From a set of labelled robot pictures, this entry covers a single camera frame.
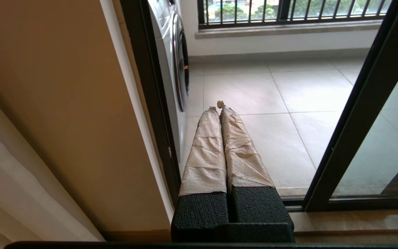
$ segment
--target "grout line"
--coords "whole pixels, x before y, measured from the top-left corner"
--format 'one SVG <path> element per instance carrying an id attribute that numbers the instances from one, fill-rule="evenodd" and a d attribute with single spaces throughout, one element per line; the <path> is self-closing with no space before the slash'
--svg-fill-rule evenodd
<path id="1" fill-rule="evenodd" d="M 273 72 L 271 72 L 270 68 L 268 67 L 268 61 L 264 61 L 264 63 L 265 63 L 265 65 L 267 66 L 268 72 L 269 72 L 270 74 L 272 74 Z"/>
<path id="2" fill-rule="evenodd" d="M 308 152 L 308 149 L 306 148 L 305 142 L 303 142 L 302 136 L 300 135 L 300 131 L 299 131 L 299 129 L 297 129 L 296 123 L 294 122 L 294 119 L 293 119 L 293 116 L 291 115 L 291 113 L 290 113 L 290 118 L 294 124 L 294 127 L 296 128 L 297 134 L 299 134 L 300 140 L 302 141 L 302 145 L 305 148 L 306 154 L 308 154 L 308 157 L 310 158 L 310 161 L 313 164 L 314 169 L 317 170 L 316 164 L 314 163 L 313 159 L 311 158 L 310 153 Z"/>
<path id="3" fill-rule="evenodd" d="M 270 113 L 250 113 L 250 114 L 239 114 L 239 116 L 249 116 L 249 115 L 269 115 L 269 114 L 292 114 L 292 113 L 313 113 L 313 112 L 342 112 L 341 110 L 334 111 L 308 111 L 308 112 L 270 112 Z"/>
<path id="4" fill-rule="evenodd" d="M 352 85 L 352 86 L 354 86 L 354 83 L 352 83 L 344 74 L 343 74 L 343 72 L 342 71 L 340 71 L 340 69 L 338 69 L 338 72 Z"/>
<path id="5" fill-rule="evenodd" d="M 390 125 L 398 132 L 398 129 L 391 123 L 391 121 L 389 121 L 388 119 L 387 119 L 387 117 L 385 117 L 385 115 L 382 113 L 382 111 L 380 112 L 380 115 L 382 115 L 382 117 L 386 120 L 386 121 L 388 121 L 388 123 L 390 123 Z"/>
<path id="6" fill-rule="evenodd" d="M 252 115 L 272 115 L 272 114 L 289 114 L 289 112 L 272 112 L 272 113 L 239 114 L 239 116 L 252 116 Z"/>
<path id="7" fill-rule="evenodd" d="M 204 76 L 202 76 L 202 112 L 205 111 L 204 105 L 205 105 L 205 80 L 204 80 Z"/>
<path id="8" fill-rule="evenodd" d="M 354 86 L 354 83 L 352 83 L 351 81 L 349 81 L 349 79 L 343 74 L 343 72 L 342 71 L 340 71 L 340 69 L 338 69 L 338 67 L 336 67 L 336 65 L 329 59 L 328 60 L 333 66 L 334 66 L 334 68 L 335 69 L 337 69 L 337 71 L 352 85 L 352 86 Z"/>
<path id="9" fill-rule="evenodd" d="M 283 104 L 284 104 L 284 106 L 285 106 L 285 108 L 286 108 L 286 111 L 287 111 L 288 113 L 290 113 L 290 111 L 289 111 L 289 109 L 288 109 L 288 106 L 286 105 L 285 100 L 283 99 L 281 90 L 279 90 L 279 87 L 277 86 L 276 81 L 274 80 L 273 74 L 270 73 L 270 77 L 271 77 L 271 79 L 273 80 L 273 84 L 275 85 L 275 87 L 276 87 L 276 89 L 277 89 L 277 91 L 278 91 L 278 93 L 279 93 L 279 95 L 280 95 L 280 97 L 281 97 L 281 99 L 282 99 L 282 102 L 283 102 Z"/>
<path id="10" fill-rule="evenodd" d="M 216 76 L 216 75 L 238 75 L 238 74 L 271 74 L 269 71 L 262 72 L 248 72 L 248 73 L 227 73 L 227 74 L 204 74 L 204 76 Z"/>
<path id="11" fill-rule="evenodd" d="M 299 135 L 300 141 L 302 142 L 302 145 L 303 145 L 303 147 L 305 148 L 306 154 L 307 154 L 308 157 L 310 158 L 310 161 L 311 161 L 311 163 L 313 164 L 314 169 L 317 170 L 316 166 L 314 165 L 313 159 L 311 158 L 310 153 L 308 152 L 308 149 L 306 148 L 306 145 L 305 145 L 305 143 L 303 142 L 303 139 L 302 139 L 302 136 L 300 135 L 299 129 L 297 129 L 296 123 L 294 122 L 293 117 L 291 116 L 291 113 L 290 113 L 290 111 L 289 111 L 289 109 L 288 109 L 288 106 L 286 105 L 285 100 L 283 99 L 282 93 L 281 93 L 281 91 L 279 90 L 279 87 L 277 86 L 276 81 L 274 80 L 273 74 L 270 74 L 270 75 L 271 75 L 271 79 L 273 80 L 274 85 L 275 85 L 276 88 L 277 88 L 277 91 L 279 92 L 279 95 L 281 96 L 281 99 L 282 99 L 282 101 L 283 101 L 283 104 L 284 104 L 285 107 L 286 107 L 286 110 L 287 110 L 287 112 L 288 112 L 288 115 L 289 115 L 289 117 L 291 118 L 291 121 L 292 121 L 292 123 L 293 123 L 293 125 L 294 125 L 294 128 L 296 128 L 297 134 Z"/>

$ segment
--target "metal window grille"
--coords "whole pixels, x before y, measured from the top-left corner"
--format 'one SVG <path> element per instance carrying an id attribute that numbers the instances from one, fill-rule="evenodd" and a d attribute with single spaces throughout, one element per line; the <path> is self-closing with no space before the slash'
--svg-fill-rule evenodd
<path id="1" fill-rule="evenodd" d="M 391 0 L 198 0 L 199 29 L 383 19 Z"/>

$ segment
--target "beige wall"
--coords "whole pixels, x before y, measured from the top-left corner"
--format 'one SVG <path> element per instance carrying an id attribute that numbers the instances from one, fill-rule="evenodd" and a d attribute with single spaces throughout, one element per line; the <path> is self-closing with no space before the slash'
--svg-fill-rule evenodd
<path id="1" fill-rule="evenodd" d="M 0 0 L 0 107 L 99 230 L 169 229 L 98 0 Z"/>

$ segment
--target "white curtain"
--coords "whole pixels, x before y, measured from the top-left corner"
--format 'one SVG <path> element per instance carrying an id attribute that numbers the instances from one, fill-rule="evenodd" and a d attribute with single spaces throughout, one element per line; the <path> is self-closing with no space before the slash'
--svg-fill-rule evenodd
<path id="1" fill-rule="evenodd" d="M 0 248 L 40 240 L 104 239 L 0 110 Z"/>

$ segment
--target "black door frame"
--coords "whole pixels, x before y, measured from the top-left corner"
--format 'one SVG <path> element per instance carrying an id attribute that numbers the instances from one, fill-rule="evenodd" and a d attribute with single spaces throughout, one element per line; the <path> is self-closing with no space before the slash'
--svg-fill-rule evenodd
<path id="1" fill-rule="evenodd" d="M 397 83 L 398 0 L 393 0 L 305 196 L 305 211 L 398 208 L 398 198 L 330 200 Z"/>
<path id="2" fill-rule="evenodd" d="M 138 67 L 165 180 L 174 205 L 180 189 L 180 172 L 165 97 L 150 7 L 146 0 L 121 0 L 122 11 Z"/>
<path id="3" fill-rule="evenodd" d="M 146 0 L 121 0 L 139 77 L 156 138 L 164 174 L 174 204 L 180 173 L 174 148 L 156 43 Z M 330 200 L 380 110 L 398 82 L 398 0 L 393 0 L 327 146 L 308 193 L 284 199 L 301 211 L 398 208 L 398 198 L 364 197 Z"/>

